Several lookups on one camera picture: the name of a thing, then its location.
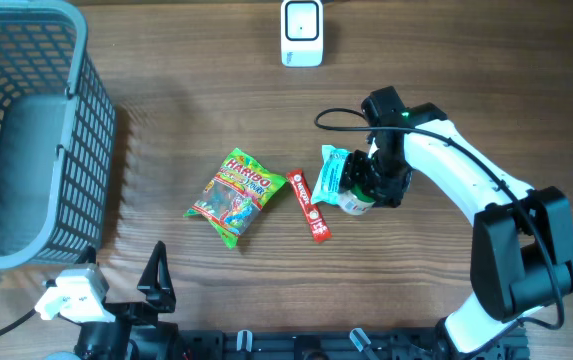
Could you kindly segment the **green lid jar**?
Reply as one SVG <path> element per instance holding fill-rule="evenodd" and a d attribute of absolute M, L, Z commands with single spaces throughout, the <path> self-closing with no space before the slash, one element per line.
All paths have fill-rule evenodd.
<path fill-rule="evenodd" d="M 357 185 L 339 195 L 338 206 L 349 215 L 363 215 L 370 210 L 374 204 L 375 201 L 365 195 Z"/>

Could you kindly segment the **mint green tissue pack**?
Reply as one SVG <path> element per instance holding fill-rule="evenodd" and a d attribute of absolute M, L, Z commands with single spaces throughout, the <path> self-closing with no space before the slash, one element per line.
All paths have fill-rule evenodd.
<path fill-rule="evenodd" d="M 341 194 L 340 182 L 343 169 L 351 152 L 333 145 L 323 145 L 321 153 L 323 165 L 312 192 L 311 201 L 313 204 L 325 202 L 337 205 Z"/>

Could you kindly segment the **red Nescafe coffee stick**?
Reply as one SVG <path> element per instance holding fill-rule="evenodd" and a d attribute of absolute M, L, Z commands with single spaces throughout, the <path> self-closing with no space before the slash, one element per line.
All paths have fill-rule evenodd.
<path fill-rule="evenodd" d="M 302 169 L 295 169 L 287 174 L 287 179 L 295 193 L 298 203 L 310 227 L 313 240 L 323 243 L 332 237 L 318 206 L 312 203 L 312 193 L 309 189 Z"/>

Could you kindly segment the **Haribo gummy candy bag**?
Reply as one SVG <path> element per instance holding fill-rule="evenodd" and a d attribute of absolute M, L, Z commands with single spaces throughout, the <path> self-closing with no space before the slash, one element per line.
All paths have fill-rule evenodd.
<path fill-rule="evenodd" d="M 287 179 L 239 148 L 232 150 L 185 217 L 202 216 L 233 249 Z"/>

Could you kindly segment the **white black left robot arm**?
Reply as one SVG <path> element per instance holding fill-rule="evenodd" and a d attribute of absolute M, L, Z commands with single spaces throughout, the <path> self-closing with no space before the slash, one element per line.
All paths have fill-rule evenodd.
<path fill-rule="evenodd" d="M 113 322 L 86 322 L 80 326 L 74 347 L 77 357 L 176 360 L 193 357 L 178 325 L 159 320 L 161 314 L 174 312 L 177 303 L 163 242 L 155 245 L 137 289 L 145 295 L 143 301 L 105 305 L 115 317 Z"/>

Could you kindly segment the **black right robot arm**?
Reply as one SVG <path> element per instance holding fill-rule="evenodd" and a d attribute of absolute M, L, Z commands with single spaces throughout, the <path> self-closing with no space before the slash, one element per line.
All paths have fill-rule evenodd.
<path fill-rule="evenodd" d="M 573 218 L 556 187 L 537 190 L 494 165 L 432 103 L 406 107 L 393 87 L 361 104 L 371 148 L 349 155 L 348 206 L 397 207 L 413 172 L 432 180 L 473 228 L 473 292 L 437 326 L 434 357 L 471 359 L 533 313 L 573 293 Z"/>

